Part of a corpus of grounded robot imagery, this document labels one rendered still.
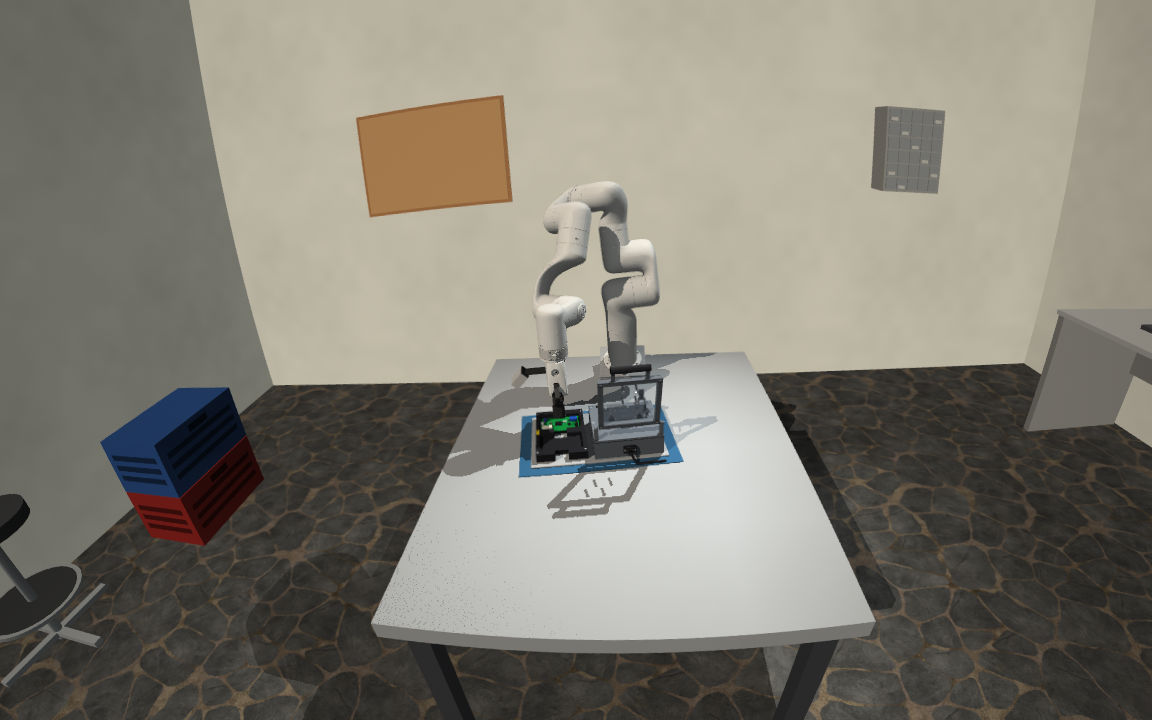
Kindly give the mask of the green circuit board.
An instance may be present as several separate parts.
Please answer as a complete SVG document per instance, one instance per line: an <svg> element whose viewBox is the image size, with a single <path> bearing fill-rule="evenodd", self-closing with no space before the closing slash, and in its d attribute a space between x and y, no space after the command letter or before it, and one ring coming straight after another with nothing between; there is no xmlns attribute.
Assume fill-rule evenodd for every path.
<svg viewBox="0 0 1152 720"><path fill-rule="evenodd" d="M540 429L554 429L556 432L556 430L567 430L567 427L579 427L579 416L564 416L564 419L540 419Z"/></svg>

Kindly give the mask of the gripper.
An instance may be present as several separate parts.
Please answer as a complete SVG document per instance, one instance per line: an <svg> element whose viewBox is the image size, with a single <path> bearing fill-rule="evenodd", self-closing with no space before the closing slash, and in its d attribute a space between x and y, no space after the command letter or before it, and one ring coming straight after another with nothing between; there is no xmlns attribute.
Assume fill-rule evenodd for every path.
<svg viewBox="0 0 1152 720"><path fill-rule="evenodd" d="M568 395L567 374L566 374L566 364L564 364L564 359L567 359L567 357L568 357L568 355L566 357L563 357L563 359L561 359L561 361L544 361L540 357L540 361L544 361L544 363L545 363L545 369L547 369L547 376L548 376L547 377L547 382L548 382L548 389L550 389L550 397L553 397L553 406L552 407L553 407L553 418L554 419L562 419L562 418L564 418L564 404L563 404L563 401L564 401L564 395L566 396ZM566 374L566 377L564 377L564 374ZM553 389L556 389L556 391L553 391Z"/></svg>

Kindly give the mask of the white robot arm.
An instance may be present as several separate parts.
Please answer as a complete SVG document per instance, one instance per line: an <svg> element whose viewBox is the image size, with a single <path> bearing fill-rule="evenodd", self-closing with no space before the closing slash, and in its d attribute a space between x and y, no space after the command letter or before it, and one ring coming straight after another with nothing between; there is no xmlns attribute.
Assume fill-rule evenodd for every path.
<svg viewBox="0 0 1152 720"><path fill-rule="evenodd" d="M586 262L591 211L604 211L598 228L605 272L643 272L643 275L614 278L602 285L608 344L604 364L609 370L611 366L641 365L643 357L637 351L637 320L632 306L653 306L660 300L657 252L649 240L628 240L626 190L609 181L573 185L545 211L544 227L558 234L558 243L556 256L541 270L532 295L539 356L544 361L563 359L568 355L566 329L582 323L586 314L585 302L579 297L547 296L547 293L558 275Z"/></svg>

